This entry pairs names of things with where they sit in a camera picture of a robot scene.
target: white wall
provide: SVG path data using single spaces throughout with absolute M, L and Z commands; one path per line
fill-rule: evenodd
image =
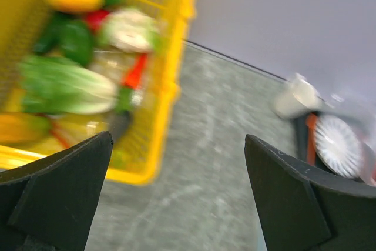
M 342 84 L 376 102 L 376 0 L 198 0 L 190 40 L 327 97 Z

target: white mug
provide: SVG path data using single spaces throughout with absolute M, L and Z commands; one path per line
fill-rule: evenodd
M 295 74 L 295 78 L 286 83 L 286 88 L 273 102 L 273 112 L 283 119 L 293 119 L 319 109 L 321 99 L 317 90 L 306 78 Z

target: paper plate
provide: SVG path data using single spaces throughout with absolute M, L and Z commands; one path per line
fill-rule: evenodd
M 333 115 L 321 115 L 314 142 L 317 155 L 334 173 L 350 179 L 359 177 L 362 143 L 346 122 Z

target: green cabbage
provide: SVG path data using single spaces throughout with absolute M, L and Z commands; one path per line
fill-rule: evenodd
M 94 114 L 115 107 L 118 87 L 69 61 L 29 56 L 21 62 L 24 112 Z

